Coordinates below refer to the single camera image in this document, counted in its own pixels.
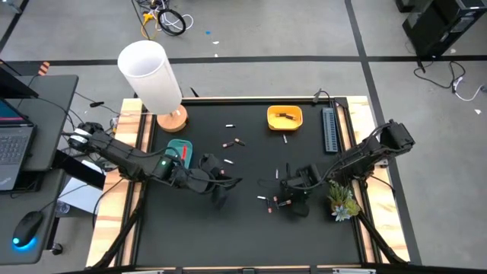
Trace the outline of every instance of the white paper lamp shade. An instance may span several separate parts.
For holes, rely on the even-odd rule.
[[[177,110],[183,96],[159,43],[131,43],[120,53],[118,66],[149,112],[159,115]]]

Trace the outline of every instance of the gray power strip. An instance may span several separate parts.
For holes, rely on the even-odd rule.
[[[338,136],[336,132],[335,111],[332,107],[321,110],[323,117],[323,134],[325,138],[325,151],[338,152]]]

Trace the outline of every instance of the computer tower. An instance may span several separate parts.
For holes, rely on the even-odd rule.
[[[397,8],[400,12],[411,12],[414,8],[415,0],[396,0]]]
[[[486,11],[487,0],[415,0],[403,29],[419,57],[441,56]]]

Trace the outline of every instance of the laptop screen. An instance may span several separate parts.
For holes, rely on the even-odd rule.
[[[0,125],[25,123],[25,119],[5,101],[0,100]]]

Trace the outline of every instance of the wooden table frame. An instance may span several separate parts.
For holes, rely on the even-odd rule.
[[[252,99],[262,97],[195,97],[184,98],[184,100],[228,100],[228,99]],[[312,97],[266,97],[274,99],[282,98],[312,98]],[[368,103],[368,98],[365,96],[352,96],[347,97],[348,112],[345,106],[338,106],[337,112],[339,114],[339,124],[342,131],[343,144],[345,149],[351,148],[357,140],[360,142],[362,139],[368,137],[370,132],[374,130],[374,118],[372,116],[371,108]],[[142,102],[139,99],[125,99],[123,101],[121,113],[130,114],[129,116],[123,115],[119,119],[115,138],[125,142],[129,145],[138,145],[141,150],[146,151],[150,145],[151,138],[151,123],[152,116],[145,115],[141,118],[142,114]],[[353,132],[348,129],[346,120],[352,123]],[[142,130],[142,136],[138,139],[138,131]],[[376,168],[374,176],[383,181],[389,183],[389,173],[387,169]],[[118,171],[108,173],[103,191],[107,191],[113,184],[119,180]],[[353,184],[355,194],[358,198],[359,204],[363,208],[363,201],[360,195],[360,189],[357,182]],[[128,192],[132,190],[132,201],[128,201]],[[88,254],[88,260],[86,266],[94,265],[110,247],[115,237],[118,235],[121,224],[123,222],[123,214],[128,211],[128,205],[130,202],[130,210],[135,208],[135,204],[138,201],[138,195],[141,190],[141,184],[133,184],[130,186],[129,182],[123,181],[111,190],[100,202],[100,208],[98,211],[97,222],[94,229],[93,238],[91,241],[90,251]],[[402,259],[408,261],[409,253],[406,246],[406,240],[404,238],[403,227],[399,219],[399,213],[396,207],[396,200],[393,197],[391,189],[385,184],[378,182],[377,180],[368,179],[368,200],[374,220],[376,229],[380,232],[384,240],[393,248],[396,254]],[[361,237],[365,247],[365,259],[369,263],[374,263],[374,245],[371,242],[371,238],[362,224]],[[133,254],[133,242],[134,236],[136,236],[133,228],[130,234],[127,236],[124,246],[123,255],[118,259],[120,265],[129,265]],[[382,254],[383,262],[386,262],[384,255]],[[305,269],[310,266],[246,266],[260,269]],[[318,268],[330,268],[337,266],[318,266]],[[235,267],[187,267],[186,270],[200,270],[200,269],[241,269],[243,266]],[[176,268],[158,268],[172,270]]]

